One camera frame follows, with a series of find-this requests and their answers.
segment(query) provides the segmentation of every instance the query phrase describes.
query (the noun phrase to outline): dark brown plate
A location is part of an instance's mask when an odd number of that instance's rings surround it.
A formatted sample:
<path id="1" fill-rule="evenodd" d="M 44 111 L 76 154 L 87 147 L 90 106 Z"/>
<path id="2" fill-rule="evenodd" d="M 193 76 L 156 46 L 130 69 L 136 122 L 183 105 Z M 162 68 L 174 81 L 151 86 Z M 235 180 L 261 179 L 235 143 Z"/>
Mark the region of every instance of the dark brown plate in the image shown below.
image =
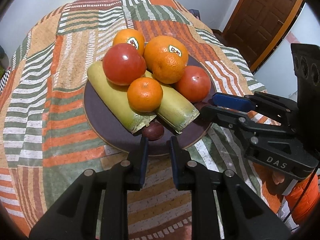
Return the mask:
<path id="1" fill-rule="evenodd" d="M 189 55 L 188 65 L 202 65 Z M 215 87 L 212 83 L 211 90 L 204 102 L 207 102 L 215 93 Z M 84 111 L 92 129 L 107 144 L 123 151 L 129 152 L 139 146 L 141 133 L 131 134 L 128 132 L 118 119 L 109 111 L 98 94 L 88 81 L 84 89 Z M 171 136 L 176 135 L 172 128 L 164 123 L 159 117 L 156 121 L 164 125 L 164 135 L 157 141 L 149 142 L 149 156 L 161 156 L 169 153 L 167 141 Z M 180 147 L 186 149 L 199 141 L 210 128 L 212 123 L 196 118 L 191 124 L 182 130 L 178 135 Z"/>

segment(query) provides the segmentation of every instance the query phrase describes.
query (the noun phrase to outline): fruit pile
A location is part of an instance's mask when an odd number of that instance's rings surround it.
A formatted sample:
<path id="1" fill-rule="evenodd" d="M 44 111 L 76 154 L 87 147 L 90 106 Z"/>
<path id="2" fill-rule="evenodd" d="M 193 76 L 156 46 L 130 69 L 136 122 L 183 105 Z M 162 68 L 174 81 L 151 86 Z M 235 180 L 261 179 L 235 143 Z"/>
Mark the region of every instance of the fruit pile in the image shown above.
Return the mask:
<path id="1" fill-rule="evenodd" d="M 154 136 L 153 128 L 163 134 L 162 125 L 150 124 L 156 115 L 181 133 L 199 115 L 192 103 L 206 98 L 210 78 L 203 68 L 187 66 L 187 48 L 175 38 L 161 35 L 144 45 L 139 31 L 120 30 L 103 62 L 89 67 L 88 79 L 131 133 L 146 126 L 143 135 L 159 139 L 159 132 Z"/>

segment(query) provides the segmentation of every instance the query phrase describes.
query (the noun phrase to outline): red tomato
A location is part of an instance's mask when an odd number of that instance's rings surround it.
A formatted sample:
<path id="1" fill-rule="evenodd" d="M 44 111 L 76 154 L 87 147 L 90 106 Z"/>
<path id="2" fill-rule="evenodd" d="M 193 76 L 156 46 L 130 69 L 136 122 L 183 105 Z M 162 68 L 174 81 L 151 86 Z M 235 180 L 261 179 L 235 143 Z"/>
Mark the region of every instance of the red tomato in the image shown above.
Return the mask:
<path id="1" fill-rule="evenodd" d="M 182 78 L 175 83 L 175 89 L 191 103 L 206 98 L 211 89 L 211 81 L 203 68 L 186 66 Z"/>
<path id="2" fill-rule="evenodd" d="M 146 72 L 144 58 L 134 46 L 119 43 L 107 51 L 103 58 L 103 71 L 112 83 L 128 86 Z"/>

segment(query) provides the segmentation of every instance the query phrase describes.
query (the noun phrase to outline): screw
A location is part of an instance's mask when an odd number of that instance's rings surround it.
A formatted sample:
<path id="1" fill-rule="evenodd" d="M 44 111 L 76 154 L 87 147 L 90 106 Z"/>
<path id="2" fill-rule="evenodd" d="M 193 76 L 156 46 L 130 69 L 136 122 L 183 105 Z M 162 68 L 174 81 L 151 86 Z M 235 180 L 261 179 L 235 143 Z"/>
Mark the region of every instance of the screw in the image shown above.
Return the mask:
<path id="1" fill-rule="evenodd" d="M 245 122 L 245 118 L 244 117 L 239 117 L 239 122 L 244 123 Z"/>
<path id="2" fill-rule="evenodd" d="M 197 166 L 197 163 L 196 163 L 195 161 L 188 161 L 188 162 L 187 162 L 187 165 L 188 165 L 189 167 L 196 167 L 196 166 Z"/>
<path id="3" fill-rule="evenodd" d="M 251 143 L 252 144 L 258 144 L 258 138 L 257 137 L 255 137 L 255 136 L 252 136 L 251 138 L 250 138 L 250 141 L 251 141 Z"/>
<path id="4" fill-rule="evenodd" d="M 224 172 L 224 175 L 226 175 L 227 177 L 231 178 L 231 177 L 233 177 L 235 175 L 235 173 L 232 170 L 226 170 Z"/>
<path id="5" fill-rule="evenodd" d="M 89 177 L 89 176 L 91 176 L 92 174 L 93 174 L 93 170 L 91 170 L 91 169 L 88 169 L 88 170 L 85 170 L 85 171 L 84 171 L 84 175 L 85 175 L 85 176 L 88 176 L 88 177 Z"/>
<path id="6" fill-rule="evenodd" d="M 124 160 L 121 162 L 122 167 L 128 167 L 129 165 L 130 165 L 130 161 L 128 161 L 128 160 Z"/>

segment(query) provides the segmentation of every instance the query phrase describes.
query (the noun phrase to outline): door panel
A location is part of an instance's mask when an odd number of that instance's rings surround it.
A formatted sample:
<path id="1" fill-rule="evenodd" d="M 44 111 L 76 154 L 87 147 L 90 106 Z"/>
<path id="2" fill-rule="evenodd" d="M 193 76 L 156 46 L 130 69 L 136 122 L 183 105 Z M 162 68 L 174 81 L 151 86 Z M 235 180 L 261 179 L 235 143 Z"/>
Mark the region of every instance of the door panel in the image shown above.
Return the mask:
<path id="1" fill-rule="evenodd" d="M 250 66 L 267 48 L 296 0 L 243 0 L 224 38 Z"/>

